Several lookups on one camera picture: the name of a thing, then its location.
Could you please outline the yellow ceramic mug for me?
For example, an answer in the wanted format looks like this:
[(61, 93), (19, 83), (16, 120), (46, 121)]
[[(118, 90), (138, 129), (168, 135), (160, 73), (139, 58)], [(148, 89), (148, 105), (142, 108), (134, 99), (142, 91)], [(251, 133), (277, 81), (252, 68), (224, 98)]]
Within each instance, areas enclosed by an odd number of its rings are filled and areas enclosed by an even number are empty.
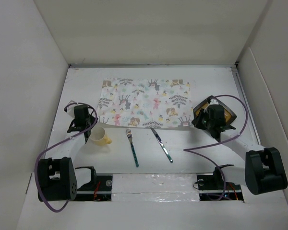
[(90, 139), (98, 146), (112, 143), (112, 140), (107, 136), (105, 129), (101, 126), (95, 126), (91, 130)]

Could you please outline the square black yellow plate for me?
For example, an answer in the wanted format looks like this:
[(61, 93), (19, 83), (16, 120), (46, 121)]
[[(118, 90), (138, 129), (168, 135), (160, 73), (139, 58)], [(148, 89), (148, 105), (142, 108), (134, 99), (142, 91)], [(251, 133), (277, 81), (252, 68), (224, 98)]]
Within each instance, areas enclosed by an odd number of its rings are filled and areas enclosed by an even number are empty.
[[(209, 96), (206, 99), (204, 99), (202, 102), (200, 102), (197, 106), (193, 108), (193, 116), (196, 118), (200, 112), (201, 109), (206, 109), (208, 107), (207, 101), (211, 98), (216, 98), (215, 96)], [(218, 99), (219, 105), (223, 106), (225, 111), (225, 122), (226, 125), (231, 125), (235, 119), (237, 118), (237, 115), (227, 106), (225, 105), (221, 100)]]

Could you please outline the fork with teal handle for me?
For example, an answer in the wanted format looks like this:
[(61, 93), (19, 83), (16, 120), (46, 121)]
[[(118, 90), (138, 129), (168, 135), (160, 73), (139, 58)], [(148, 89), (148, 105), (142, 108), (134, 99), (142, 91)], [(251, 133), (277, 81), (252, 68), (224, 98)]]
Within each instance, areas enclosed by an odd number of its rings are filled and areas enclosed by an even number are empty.
[(135, 148), (134, 148), (134, 145), (133, 145), (132, 132), (131, 132), (131, 130), (129, 128), (126, 129), (126, 135), (127, 135), (127, 138), (129, 140), (129, 143), (130, 143), (130, 146), (131, 146), (131, 149), (132, 149), (132, 154), (133, 154), (133, 158), (134, 158), (134, 161), (135, 161), (135, 165), (136, 165), (136, 167), (139, 167), (139, 162), (138, 162), (138, 159), (137, 159), (137, 156), (136, 156), (136, 152), (135, 152)]

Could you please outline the floral patterned cloth placemat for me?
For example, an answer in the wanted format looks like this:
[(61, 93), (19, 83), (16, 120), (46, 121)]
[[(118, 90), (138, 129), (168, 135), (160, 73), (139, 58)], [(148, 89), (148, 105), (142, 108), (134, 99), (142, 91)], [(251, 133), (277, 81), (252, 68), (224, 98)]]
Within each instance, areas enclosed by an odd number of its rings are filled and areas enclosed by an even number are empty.
[(101, 123), (137, 128), (189, 127), (190, 83), (182, 80), (105, 79), (97, 106)]

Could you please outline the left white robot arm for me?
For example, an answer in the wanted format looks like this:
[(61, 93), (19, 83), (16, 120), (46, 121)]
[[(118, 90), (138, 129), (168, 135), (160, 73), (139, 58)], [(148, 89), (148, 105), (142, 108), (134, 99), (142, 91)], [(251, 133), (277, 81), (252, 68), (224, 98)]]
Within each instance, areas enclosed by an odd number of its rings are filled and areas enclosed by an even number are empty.
[(71, 103), (64, 111), (73, 113), (65, 141), (56, 145), (49, 158), (40, 159), (37, 163), (40, 201), (73, 201), (78, 189), (92, 190), (97, 186), (97, 175), (93, 166), (73, 165), (98, 120), (93, 116), (95, 110), (84, 103)]

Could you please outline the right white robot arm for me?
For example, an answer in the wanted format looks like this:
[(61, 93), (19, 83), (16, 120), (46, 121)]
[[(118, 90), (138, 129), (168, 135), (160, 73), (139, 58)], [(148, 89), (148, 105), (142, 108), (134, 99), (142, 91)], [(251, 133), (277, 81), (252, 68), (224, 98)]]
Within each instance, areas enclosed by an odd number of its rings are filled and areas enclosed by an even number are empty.
[(193, 110), (192, 124), (208, 132), (218, 144), (224, 145), (244, 160), (244, 167), (229, 166), (212, 177), (216, 188), (222, 189), (234, 182), (246, 186), (254, 195), (284, 190), (288, 180), (277, 148), (263, 147), (250, 141), (226, 121), (225, 108), (209, 104)]

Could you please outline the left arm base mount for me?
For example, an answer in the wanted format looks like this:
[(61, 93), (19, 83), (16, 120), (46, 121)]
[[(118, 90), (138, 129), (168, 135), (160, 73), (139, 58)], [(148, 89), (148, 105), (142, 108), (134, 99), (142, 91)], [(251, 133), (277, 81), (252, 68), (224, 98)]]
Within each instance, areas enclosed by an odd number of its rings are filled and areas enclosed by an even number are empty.
[(111, 201), (113, 175), (98, 174), (93, 166), (75, 168), (77, 194), (74, 201)]

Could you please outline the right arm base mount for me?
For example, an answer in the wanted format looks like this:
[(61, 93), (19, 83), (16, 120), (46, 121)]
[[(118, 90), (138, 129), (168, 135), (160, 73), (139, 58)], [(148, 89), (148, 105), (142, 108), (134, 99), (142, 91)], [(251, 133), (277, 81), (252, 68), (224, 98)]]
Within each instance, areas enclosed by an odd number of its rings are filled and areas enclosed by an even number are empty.
[(232, 182), (226, 182), (224, 186), (217, 167), (212, 173), (200, 173), (196, 178), (193, 188), (199, 192), (200, 201), (244, 201), (241, 186)]

